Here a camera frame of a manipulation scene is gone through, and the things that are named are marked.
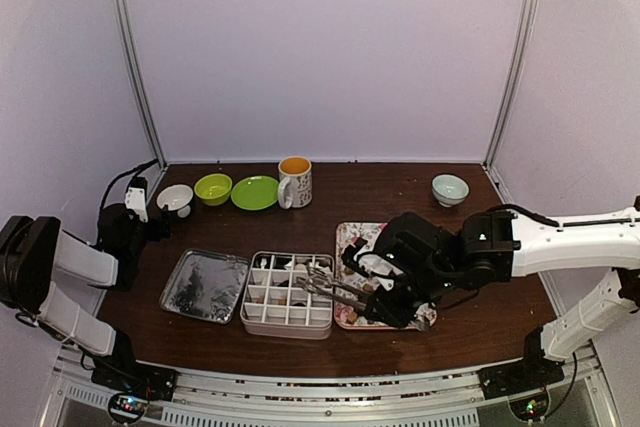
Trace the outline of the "pink bunny tin lid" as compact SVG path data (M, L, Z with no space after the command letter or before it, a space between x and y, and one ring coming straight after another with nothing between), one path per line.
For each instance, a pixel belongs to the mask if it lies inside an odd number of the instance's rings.
M249 268L246 258L187 249L169 276L159 305L167 312L226 325L244 291Z

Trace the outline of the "metal tongs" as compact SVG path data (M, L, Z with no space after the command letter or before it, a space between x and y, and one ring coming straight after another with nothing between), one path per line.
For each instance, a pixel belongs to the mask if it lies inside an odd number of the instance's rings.
M331 277L322 269L311 268L297 280L292 280L291 286L301 288L313 297L331 300L334 320L346 330L393 330L392 326L382 321L376 308L372 308L369 315L365 314L367 303L380 287L377 281L373 284L368 280L349 283Z

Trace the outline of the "pink tin box with dividers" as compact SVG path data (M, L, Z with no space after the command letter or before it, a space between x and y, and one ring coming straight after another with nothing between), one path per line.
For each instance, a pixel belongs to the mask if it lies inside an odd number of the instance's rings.
M263 257L273 256L271 269L260 267ZM298 262L306 263L307 270L295 270ZM330 336L333 324L333 302L321 297L313 297L301 288L277 288L284 280L297 280L311 268L319 268L328 274L334 272L334 260L327 254L282 253L259 251L254 254L242 302L239 307L245 330L258 336L291 338L299 340L324 340ZM264 296L264 304L255 301ZM288 305L278 305L279 299L286 298ZM293 307L296 301L306 303L306 307Z

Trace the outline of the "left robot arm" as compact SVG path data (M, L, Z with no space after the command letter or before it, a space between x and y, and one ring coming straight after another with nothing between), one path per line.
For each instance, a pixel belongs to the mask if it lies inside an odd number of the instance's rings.
M95 245L65 230L57 217L11 216L1 227L1 303L16 310L20 320L95 357L108 357L106 376L121 390L133 391L143 383L144 371L128 357L127 336L65 293L60 279L71 277L99 290L129 291L146 245L169 236L167 211L143 220L122 204L100 213Z

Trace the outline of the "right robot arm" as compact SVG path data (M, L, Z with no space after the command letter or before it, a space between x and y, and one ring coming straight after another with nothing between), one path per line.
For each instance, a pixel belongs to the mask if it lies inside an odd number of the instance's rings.
M342 263L380 285L363 315L405 328L425 304L453 290L476 292L551 270L603 268L600 283L576 306L534 334L535 350L513 366L519 387L535 387L581 345L639 309L639 207L550 218L515 204L468 217L451 233L413 212L389 221L374 244L348 244Z

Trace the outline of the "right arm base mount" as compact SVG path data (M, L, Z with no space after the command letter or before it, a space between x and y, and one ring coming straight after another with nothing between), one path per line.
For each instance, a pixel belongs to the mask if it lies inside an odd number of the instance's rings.
M542 347L542 327L524 341L523 358L478 371L484 399L510 398L511 413L521 421L543 421L553 412L548 386L564 379L563 362L549 360Z

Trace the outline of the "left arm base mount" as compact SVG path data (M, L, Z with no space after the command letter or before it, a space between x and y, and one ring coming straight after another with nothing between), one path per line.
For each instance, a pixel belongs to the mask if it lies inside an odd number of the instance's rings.
M131 426L145 416L152 402L173 399L177 371L139 362L129 336L119 330L109 354L90 354L90 358L91 381L113 390L106 409L117 425Z

